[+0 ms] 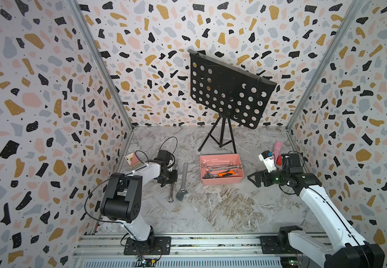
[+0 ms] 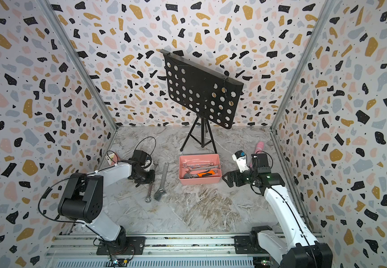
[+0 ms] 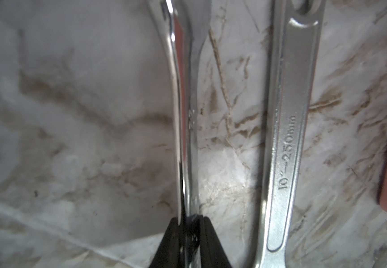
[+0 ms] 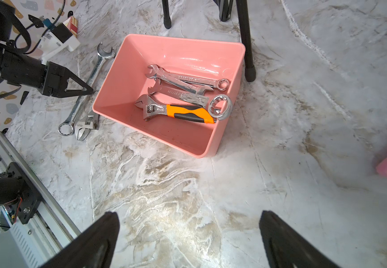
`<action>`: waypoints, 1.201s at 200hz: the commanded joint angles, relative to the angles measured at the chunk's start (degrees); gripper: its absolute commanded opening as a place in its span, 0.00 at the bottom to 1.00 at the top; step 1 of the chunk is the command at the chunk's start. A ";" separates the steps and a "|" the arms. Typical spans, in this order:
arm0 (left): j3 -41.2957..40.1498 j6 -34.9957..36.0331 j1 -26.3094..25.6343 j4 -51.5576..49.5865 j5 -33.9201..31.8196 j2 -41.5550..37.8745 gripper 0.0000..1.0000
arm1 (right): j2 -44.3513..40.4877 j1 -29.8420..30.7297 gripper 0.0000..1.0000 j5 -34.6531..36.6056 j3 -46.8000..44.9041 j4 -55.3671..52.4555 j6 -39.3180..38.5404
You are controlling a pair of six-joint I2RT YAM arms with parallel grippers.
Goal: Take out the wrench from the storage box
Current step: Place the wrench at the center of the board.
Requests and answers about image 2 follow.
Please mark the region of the silver ring end combination wrench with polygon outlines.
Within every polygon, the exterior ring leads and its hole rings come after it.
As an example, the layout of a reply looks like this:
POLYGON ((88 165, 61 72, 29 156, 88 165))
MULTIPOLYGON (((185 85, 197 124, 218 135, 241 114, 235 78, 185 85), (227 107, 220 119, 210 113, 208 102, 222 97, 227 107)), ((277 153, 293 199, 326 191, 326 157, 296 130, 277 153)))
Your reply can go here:
POLYGON ((151 182, 148 186, 148 193, 145 197, 145 202, 150 203, 152 201, 152 191, 153 191, 154 182, 151 182))

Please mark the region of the large silver adjustable wrench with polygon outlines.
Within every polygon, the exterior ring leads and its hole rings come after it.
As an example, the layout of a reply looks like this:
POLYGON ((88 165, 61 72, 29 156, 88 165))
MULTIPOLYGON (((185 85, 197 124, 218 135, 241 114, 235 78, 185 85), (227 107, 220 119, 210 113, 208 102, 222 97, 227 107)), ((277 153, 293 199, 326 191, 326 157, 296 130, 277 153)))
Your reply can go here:
POLYGON ((163 172, 162 172, 161 183, 159 185, 159 189, 154 194, 154 199, 156 201, 160 201, 162 196, 166 195, 166 193, 167 193, 165 191, 165 182, 166 182, 166 178, 167 178, 168 169, 169 169, 169 162, 165 162, 164 167, 163 167, 163 172))

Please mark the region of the pink plastic storage box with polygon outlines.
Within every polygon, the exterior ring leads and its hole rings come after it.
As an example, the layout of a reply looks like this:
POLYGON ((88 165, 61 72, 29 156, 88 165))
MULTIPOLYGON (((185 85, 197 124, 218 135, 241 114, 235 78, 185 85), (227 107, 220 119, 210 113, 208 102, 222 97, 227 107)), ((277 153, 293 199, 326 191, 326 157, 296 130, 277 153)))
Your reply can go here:
POLYGON ((218 154, 182 155, 179 162, 182 185, 216 184, 222 178, 218 154))

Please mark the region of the large silver combination wrench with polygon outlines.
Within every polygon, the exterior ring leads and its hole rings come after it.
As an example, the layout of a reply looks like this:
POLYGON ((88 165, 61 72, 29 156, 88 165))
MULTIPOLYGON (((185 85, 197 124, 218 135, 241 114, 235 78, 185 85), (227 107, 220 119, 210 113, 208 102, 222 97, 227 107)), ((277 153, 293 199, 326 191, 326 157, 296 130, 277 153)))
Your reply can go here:
POLYGON ((183 163, 182 167, 187 170, 220 169, 221 165, 214 163, 183 163))

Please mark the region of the orange handled adjustable wrench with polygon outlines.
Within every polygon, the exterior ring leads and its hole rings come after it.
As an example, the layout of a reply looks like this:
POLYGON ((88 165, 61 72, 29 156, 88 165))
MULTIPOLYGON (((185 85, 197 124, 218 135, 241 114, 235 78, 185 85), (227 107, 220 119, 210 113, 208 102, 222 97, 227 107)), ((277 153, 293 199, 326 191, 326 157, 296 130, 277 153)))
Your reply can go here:
POLYGON ((207 170, 205 172, 200 172, 200 173, 197 173, 197 174, 186 173, 183 176, 183 179, 204 178, 204 177, 207 177, 207 176, 216 175, 217 173, 218 173, 217 169, 211 169, 211 170, 207 170))

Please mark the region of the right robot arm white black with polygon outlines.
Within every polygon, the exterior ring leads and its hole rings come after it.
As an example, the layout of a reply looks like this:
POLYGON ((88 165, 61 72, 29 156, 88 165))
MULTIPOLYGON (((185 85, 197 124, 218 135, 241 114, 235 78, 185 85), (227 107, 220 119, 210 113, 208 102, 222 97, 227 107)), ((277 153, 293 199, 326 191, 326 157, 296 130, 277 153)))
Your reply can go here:
POLYGON ((283 178, 278 173, 232 171, 222 177, 229 187, 250 185, 258 188, 273 209, 284 239, 268 226, 253 227, 251 247, 264 250, 277 262, 278 268, 330 268, 333 253, 326 243, 319 242, 295 208, 283 178))

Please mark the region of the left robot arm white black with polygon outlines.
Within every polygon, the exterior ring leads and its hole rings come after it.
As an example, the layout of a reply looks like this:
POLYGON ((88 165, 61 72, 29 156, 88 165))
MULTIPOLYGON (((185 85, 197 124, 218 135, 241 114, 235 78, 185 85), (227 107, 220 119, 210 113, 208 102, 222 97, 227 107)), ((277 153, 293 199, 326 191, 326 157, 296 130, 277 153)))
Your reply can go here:
POLYGON ((111 247, 125 247, 126 231, 115 223, 103 210, 104 190, 121 180, 132 180, 136 186, 155 181, 157 164, 152 160, 144 166, 134 160, 123 160, 92 173, 75 173, 48 187, 38 201, 39 213, 48 220, 65 223, 81 223, 111 247), (58 205, 58 217, 50 218, 41 209, 44 200, 58 184, 66 181, 66 187, 58 205))

